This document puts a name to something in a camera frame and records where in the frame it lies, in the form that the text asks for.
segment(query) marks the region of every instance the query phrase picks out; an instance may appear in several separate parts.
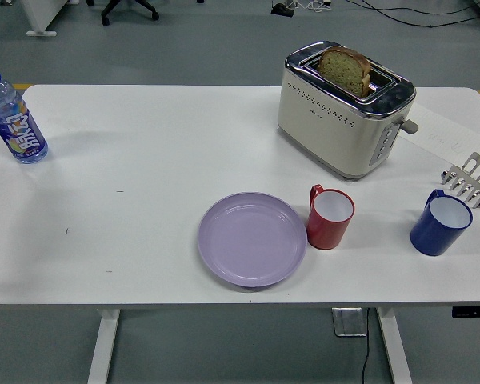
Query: plate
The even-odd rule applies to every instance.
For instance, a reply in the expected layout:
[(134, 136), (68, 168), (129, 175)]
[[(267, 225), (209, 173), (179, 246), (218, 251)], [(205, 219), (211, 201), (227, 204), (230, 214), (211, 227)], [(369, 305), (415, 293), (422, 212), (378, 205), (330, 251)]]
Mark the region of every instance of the plate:
[(205, 213), (198, 246), (204, 263), (227, 282), (269, 286), (300, 265), (306, 228), (283, 200), (245, 192), (219, 200)]

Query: bread slice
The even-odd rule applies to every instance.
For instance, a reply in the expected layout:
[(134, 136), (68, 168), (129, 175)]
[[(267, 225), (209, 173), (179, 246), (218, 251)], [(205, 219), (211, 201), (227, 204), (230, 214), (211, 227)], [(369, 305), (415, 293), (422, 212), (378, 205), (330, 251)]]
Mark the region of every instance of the bread slice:
[(325, 50), (318, 64), (322, 77), (359, 98), (370, 91), (370, 71), (370, 62), (362, 54), (342, 46)]

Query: toaster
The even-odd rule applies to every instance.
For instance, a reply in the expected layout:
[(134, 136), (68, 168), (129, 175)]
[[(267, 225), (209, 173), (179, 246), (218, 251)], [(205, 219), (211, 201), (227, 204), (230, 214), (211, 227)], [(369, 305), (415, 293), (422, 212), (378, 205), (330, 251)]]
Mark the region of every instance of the toaster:
[(416, 89), (411, 82), (366, 58), (370, 92), (360, 98), (318, 73), (322, 53), (335, 42), (316, 42), (285, 60), (278, 125), (320, 162), (345, 178), (361, 178), (390, 155), (400, 130), (418, 126), (406, 120)]

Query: plastic bottle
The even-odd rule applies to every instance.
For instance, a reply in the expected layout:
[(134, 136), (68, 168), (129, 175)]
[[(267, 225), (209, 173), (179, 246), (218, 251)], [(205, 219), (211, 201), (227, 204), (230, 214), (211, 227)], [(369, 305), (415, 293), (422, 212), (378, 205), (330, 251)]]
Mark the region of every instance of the plastic bottle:
[(24, 164), (46, 156), (48, 144), (22, 96), (0, 75), (0, 136), (12, 155)]

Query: white paper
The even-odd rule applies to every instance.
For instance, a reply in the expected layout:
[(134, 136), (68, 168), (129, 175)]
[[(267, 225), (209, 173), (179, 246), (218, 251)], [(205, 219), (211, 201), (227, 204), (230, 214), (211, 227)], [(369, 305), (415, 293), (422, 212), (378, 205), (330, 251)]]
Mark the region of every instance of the white paper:
[(480, 154), (480, 134), (465, 126), (417, 103), (413, 104), (407, 118), (418, 124), (418, 132), (400, 137), (451, 164), (462, 166), (473, 152)]

